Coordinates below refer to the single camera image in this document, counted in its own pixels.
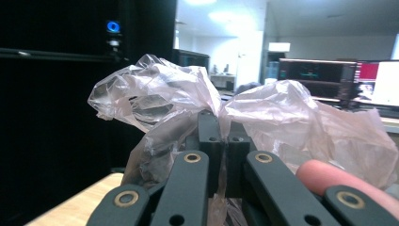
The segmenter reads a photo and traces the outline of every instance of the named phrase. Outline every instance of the black wall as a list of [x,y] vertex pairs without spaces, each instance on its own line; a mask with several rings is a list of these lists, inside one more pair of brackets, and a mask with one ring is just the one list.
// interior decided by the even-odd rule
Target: black wall
[[[113,6],[109,2],[2,2],[0,20],[8,23],[2,25],[0,49],[107,56],[104,20],[115,13],[111,7],[106,10]],[[143,133],[131,125],[98,119],[87,99],[98,81],[144,54],[171,59],[176,1],[119,4],[124,6],[117,5],[124,29],[122,61],[0,54],[0,225],[25,224],[105,177],[111,168],[124,167],[141,140]],[[38,24],[51,17],[56,20],[41,30]]]

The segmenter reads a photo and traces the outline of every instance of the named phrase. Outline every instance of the white ceiling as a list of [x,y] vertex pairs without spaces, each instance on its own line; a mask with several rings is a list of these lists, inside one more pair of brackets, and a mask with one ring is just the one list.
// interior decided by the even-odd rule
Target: white ceiling
[[399,0],[217,0],[211,5],[192,6],[178,0],[176,20],[181,34],[191,36],[230,37],[237,33],[227,24],[213,22],[209,13],[228,11],[241,15],[239,25],[245,30],[276,29],[272,36],[372,36],[399,32]]

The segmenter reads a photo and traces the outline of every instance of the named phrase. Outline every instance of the metal ring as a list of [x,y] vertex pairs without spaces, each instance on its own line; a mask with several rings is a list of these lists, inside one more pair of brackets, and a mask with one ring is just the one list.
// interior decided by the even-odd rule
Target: metal ring
[[184,157],[184,161],[188,163],[196,163],[200,161],[200,155],[197,153],[188,153]]
[[273,161],[273,157],[267,153],[258,153],[255,155],[255,158],[262,163],[269,163]]
[[[121,202],[120,198],[122,198],[125,195],[131,195],[132,199],[128,202]],[[117,195],[117,197],[115,197],[114,204],[118,207],[125,208],[135,204],[137,200],[138,200],[138,193],[133,190],[127,190],[127,191],[122,191],[120,194]]]
[[[355,199],[356,203],[349,202],[346,199],[348,197]],[[359,196],[357,196],[357,195],[355,195],[355,194],[353,194],[352,192],[349,192],[349,191],[340,191],[340,192],[338,192],[337,193],[337,198],[344,205],[349,206],[349,207],[351,207],[353,209],[362,209],[365,206],[364,200],[361,197],[359,197]]]

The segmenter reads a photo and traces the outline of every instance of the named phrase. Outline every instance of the finger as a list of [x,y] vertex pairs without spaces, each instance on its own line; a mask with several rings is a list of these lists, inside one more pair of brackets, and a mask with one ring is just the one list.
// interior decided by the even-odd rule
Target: finger
[[341,169],[317,160],[311,160],[299,167],[296,176],[305,187],[320,196],[323,196],[326,189],[331,186],[343,185],[354,187],[368,195],[399,219],[399,201],[386,192]]

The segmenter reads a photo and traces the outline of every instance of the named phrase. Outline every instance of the blue light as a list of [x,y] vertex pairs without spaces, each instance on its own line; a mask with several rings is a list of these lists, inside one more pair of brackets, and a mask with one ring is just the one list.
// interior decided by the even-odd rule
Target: blue light
[[120,24],[115,21],[108,22],[108,24],[106,24],[106,28],[108,29],[108,32],[111,32],[111,33],[119,33],[120,32]]

